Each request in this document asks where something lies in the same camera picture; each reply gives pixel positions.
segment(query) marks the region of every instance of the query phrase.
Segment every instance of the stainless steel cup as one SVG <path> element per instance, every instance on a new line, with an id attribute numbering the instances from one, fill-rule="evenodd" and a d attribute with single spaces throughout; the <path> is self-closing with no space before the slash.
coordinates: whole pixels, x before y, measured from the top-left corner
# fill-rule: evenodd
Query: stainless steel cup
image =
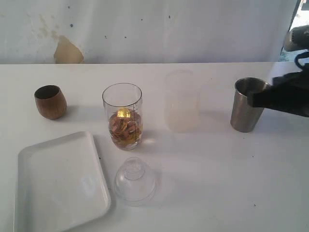
<path id="1" fill-rule="evenodd" d="M 232 127 L 240 132 L 251 132 L 264 108 L 253 108 L 247 103 L 249 93 L 262 92 L 271 85 L 263 80 L 247 77 L 235 83 L 234 105 L 231 117 Z"/>

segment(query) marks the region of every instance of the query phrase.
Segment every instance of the white plastic tray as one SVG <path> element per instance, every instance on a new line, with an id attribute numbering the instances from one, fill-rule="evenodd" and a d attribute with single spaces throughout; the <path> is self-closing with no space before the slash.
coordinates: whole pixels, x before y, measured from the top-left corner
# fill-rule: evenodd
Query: white plastic tray
<path id="1" fill-rule="evenodd" d="M 111 198 L 93 136 L 77 132 L 18 156 L 15 232 L 62 232 L 103 216 Z"/>

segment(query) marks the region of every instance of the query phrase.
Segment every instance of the white wall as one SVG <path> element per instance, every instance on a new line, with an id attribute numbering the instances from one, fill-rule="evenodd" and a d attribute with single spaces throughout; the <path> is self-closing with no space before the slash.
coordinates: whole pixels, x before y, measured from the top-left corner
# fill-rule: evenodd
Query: white wall
<path id="1" fill-rule="evenodd" d="M 53 63 L 59 35 L 81 50 L 85 63 L 277 61 L 295 5 L 296 0 L 0 0 L 0 63 Z"/>

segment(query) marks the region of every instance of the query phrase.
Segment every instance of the wooden cup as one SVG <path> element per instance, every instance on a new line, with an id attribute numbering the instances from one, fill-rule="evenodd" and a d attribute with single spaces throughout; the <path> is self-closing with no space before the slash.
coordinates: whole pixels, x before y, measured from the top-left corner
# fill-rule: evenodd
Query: wooden cup
<path id="1" fill-rule="evenodd" d="M 58 86 L 43 86 L 34 93 L 35 103 L 40 114 L 47 119 L 56 119 L 64 115 L 67 102 Z"/>

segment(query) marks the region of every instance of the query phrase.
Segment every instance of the plastic dome lid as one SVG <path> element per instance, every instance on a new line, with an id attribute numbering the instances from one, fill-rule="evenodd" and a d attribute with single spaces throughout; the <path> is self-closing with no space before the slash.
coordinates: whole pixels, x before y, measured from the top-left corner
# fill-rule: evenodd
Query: plastic dome lid
<path id="1" fill-rule="evenodd" d="M 119 168 L 114 182 L 117 196 L 129 206 L 143 205 L 155 193 L 155 174 L 140 158 L 128 158 Z"/>

